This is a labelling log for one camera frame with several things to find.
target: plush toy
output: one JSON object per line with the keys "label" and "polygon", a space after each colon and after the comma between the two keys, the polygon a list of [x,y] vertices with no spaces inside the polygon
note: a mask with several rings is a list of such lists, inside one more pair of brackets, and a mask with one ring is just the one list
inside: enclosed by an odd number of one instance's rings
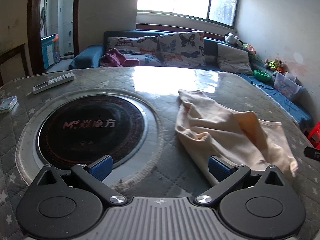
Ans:
{"label": "plush toy", "polygon": [[281,74],[284,74],[284,62],[278,59],[269,61],[268,59],[265,60],[265,68],[270,69],[271,71],[278,71]]}
{"label": "plush toy", "polygon": [[250,44],[244,43],[242,45],[242,48],[247,49],[248,51],[250,51],[252,54],[257,54],[256,50],[254,49],[254,47]]}
{"label": "plush toy", "polygon": [[231,45],[235,45],[236,47],[242,46],[242,44],[243,44],[243,42],[241,42],[241,40],[239,40],[239,37],[234,36],[232,33],[226,33],[224,35],[224,40],[226,41],[226,43],[229,43]]}

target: door frame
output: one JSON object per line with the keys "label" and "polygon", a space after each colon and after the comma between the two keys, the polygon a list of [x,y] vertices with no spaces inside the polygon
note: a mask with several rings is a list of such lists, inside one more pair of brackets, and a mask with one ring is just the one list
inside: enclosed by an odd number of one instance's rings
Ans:
{"label": "door frame", "polygon": [[[78,7],[79,0],[73,0],[73,48],[75,56],[79,54],[78,39]],[[28,0],[27,32],[28,47],[33,75],[45,73],[41,41],[40,41],[40,0]]]}

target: butterfly pillow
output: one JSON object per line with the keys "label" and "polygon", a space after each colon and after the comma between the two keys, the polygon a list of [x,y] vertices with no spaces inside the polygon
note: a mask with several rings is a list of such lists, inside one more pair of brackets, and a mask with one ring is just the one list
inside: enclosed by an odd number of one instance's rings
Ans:
{"label": "butterfly pillow", "polygon": [[158,37],[144,36],[140,38],[110,37],[107,38],[107,51],[117,49],[120,53],[141,55],[156,54]]}
{"label": "butterfly pillow", "polygon": [[204,33],[170,33],[159,36],[161,56],[167,66],[204,66]]}
{"label": "butterfly pillow", "polygon": [[139,66],[161,66],[160,60],[152,54],[141,54],[141,55],[124,55],[126,59],[137,59],[139,60]]}

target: pink cloth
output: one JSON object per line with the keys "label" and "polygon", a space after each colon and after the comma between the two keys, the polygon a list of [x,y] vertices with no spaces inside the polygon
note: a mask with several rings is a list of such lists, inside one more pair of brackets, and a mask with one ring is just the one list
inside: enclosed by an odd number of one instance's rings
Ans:
{"label": "pink cloth", "polygon": [[100,58],[100,66],[103,67],[133,67],[139,66],[139,60],[126,59],[117,49],[108,50],[107,53]]}

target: red stool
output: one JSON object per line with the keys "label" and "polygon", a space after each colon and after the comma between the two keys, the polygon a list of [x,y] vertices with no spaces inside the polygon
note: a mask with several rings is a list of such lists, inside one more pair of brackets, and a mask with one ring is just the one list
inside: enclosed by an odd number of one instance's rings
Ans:
{"label": "red stool", "polygon": [[[315,142],[311,137],[316,134],[319,138],[319,142]],[[320,149],[320,122],[316,124],[316,126],[311,130],[308,134],[308,140],[311,142],[314,148]]]}

